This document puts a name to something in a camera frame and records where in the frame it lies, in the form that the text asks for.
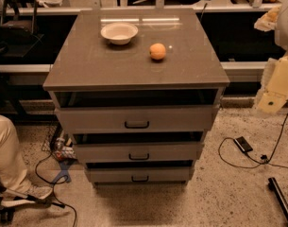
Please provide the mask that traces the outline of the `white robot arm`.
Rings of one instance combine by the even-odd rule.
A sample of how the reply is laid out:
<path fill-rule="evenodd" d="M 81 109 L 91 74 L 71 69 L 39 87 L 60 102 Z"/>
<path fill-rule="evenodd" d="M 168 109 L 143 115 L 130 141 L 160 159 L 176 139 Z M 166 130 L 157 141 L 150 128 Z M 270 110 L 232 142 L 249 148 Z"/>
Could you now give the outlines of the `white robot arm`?
<path fill-rule="evenodd" d="M 269 59 L 263 69 L 261 89 L 254 101 L 254 107 L 263 114 L 275 114 L 288 100 L 288 0 L 280 7 L 270 9 L 257 20 L 258 30 L 275 31 L 275 43 L 285 50 L 278 60 Z"/>

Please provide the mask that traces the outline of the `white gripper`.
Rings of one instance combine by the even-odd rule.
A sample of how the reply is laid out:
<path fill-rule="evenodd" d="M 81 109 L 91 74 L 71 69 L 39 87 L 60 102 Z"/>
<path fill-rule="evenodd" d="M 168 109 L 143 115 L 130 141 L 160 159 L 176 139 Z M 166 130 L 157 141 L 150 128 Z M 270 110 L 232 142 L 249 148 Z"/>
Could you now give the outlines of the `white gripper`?
<path fill-rule="evenodd" d="M 268 60 L 261 86 L 256 94 L 256 110 L 264 114 L 277 113 L 288 100 L 288 55 Z"/>

